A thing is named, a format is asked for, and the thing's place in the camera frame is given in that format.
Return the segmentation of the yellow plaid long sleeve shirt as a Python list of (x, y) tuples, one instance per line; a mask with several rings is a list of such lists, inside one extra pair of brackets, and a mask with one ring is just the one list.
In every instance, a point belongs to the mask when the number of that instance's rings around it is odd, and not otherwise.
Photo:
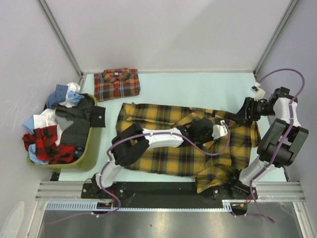
[(203, 118), (212, 123), (224, 120), (230, 130), (230, 136), (207, 142), (201, 147), (202, 150), (214, 154), (223, 150), (220, 155), (210, 157), (193, 146), (161, 147), (147, 150), (137, 162), (127, 168), (154, 174), (193, 177), (197, 193), (224, 184), (235, 170), (242, 170), (249, 165), (251, 149), (257, 147), (261, 140), (255, 121), (236, 122), (233, 116), (233, 113), (212, 109), (124, 103), (116, 123), (117, 133), (134, 123), (145, 129), (160, 130)]

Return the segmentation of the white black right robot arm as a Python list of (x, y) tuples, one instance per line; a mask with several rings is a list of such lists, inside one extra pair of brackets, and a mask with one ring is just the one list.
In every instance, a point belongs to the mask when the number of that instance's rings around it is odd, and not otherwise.
[(257, 158), (246, 168), (235, 172), (229, 182), (228, 192), (234, 199), (252, 195), (257, 182), (267, 173), (291, 165), (309, 131), (298, 122), (297, 99), (284, 87), (275, 89), (268, 100), (247, 97), (242, 108), (234, 115), (235, 121), (258, 121), (262, 116), (275, 120), (258, 144)]

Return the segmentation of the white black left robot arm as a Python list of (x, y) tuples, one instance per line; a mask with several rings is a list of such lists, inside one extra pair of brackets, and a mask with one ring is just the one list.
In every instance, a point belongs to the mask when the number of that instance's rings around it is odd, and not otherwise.
[(161, 130), (145, 129), (134, 123), (112, 140), (106, 152), (108, 161), (92, 178), (92, 192), (98, 198), (106, 197), (119, 172), (137, 162), (150, 149), (197, 146), (212, 139), (213, 123), (208, 119)]

